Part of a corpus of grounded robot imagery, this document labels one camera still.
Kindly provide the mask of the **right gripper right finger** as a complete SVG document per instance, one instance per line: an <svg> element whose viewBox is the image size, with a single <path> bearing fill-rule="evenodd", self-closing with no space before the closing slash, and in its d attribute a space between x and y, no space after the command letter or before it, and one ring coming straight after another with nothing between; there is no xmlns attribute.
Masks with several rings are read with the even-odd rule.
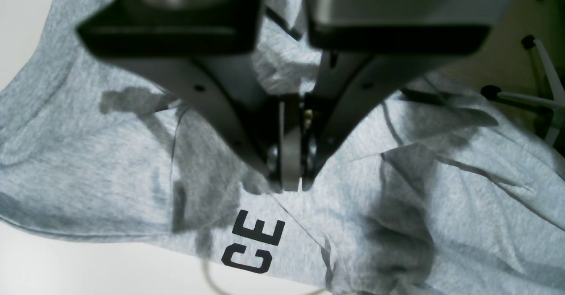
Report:
<svg viewBox="0 0 565 295"><path fill-rule="evenodd" d="M510 0L303 0L309 43L322 53L304 97L312 113L304 190L357 124L405 84L472 55Z"/></svg>

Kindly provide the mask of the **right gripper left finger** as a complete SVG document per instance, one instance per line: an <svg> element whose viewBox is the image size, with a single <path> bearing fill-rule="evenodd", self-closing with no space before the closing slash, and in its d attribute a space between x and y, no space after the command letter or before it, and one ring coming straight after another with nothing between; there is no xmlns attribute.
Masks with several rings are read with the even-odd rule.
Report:
<svg viewBox="0 0 565 295"><path fill-rule="evenodd" d="M113 0L77 28L99 60L189 102L273 191L301 184L299 96L260 85L264 0Z"/></svg>

